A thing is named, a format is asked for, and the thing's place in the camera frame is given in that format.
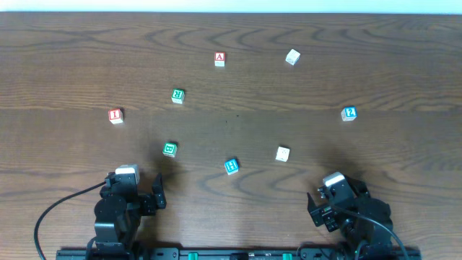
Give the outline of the white block with blue D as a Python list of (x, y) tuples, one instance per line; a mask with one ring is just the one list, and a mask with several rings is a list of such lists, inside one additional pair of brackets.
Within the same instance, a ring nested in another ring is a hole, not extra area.
[(290, 148), (278, 147), (275, 160), (286, 162), (289, 159)]

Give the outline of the red letter I block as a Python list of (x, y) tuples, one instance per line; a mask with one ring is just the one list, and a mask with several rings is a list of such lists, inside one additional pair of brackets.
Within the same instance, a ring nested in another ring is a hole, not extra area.
[(123, 112), (120, 108), (109, 110), (108, 118), (112, 124), (121, 124), (123, 123)]

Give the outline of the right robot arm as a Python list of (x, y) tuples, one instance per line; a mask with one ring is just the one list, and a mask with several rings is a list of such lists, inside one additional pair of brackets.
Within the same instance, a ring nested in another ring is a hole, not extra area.
[(315, 224), (328, 232), (339, 230), (346, 241), (329, 255), (330, 259), (395, 259), (391, 232), (391, 208), (371, 197), (365, 182), (339, 172), (323, 179), (318, 189), (327, 202), (316, 205), (308, 195), (308, 212)]

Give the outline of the blue number 2 block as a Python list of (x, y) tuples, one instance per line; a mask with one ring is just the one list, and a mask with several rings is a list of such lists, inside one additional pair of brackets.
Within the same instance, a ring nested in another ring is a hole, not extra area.
[(357, 109), (354, 106), (345, 107), (341, 111), (342, 121), (353, 121), (357, 117)]

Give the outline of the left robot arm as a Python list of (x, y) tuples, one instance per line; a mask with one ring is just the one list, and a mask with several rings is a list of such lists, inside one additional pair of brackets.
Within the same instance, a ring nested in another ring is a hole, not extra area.
[(152, 192), (140, 194), (133, 173), (109, 173), (94, 208), (95, 237), (87, 244), (86, 259), (150, 259), (151, 253), (135, 241), (143, 216), (153, 216), (167, 206), (162, 175), (152, 182)]

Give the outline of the red letter A block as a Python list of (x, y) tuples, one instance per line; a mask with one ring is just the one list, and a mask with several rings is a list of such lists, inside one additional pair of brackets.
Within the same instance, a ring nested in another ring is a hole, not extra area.
[(215, 52), (214, 53), (214, 65), (218, 67), (225, 66), (225, 52)]

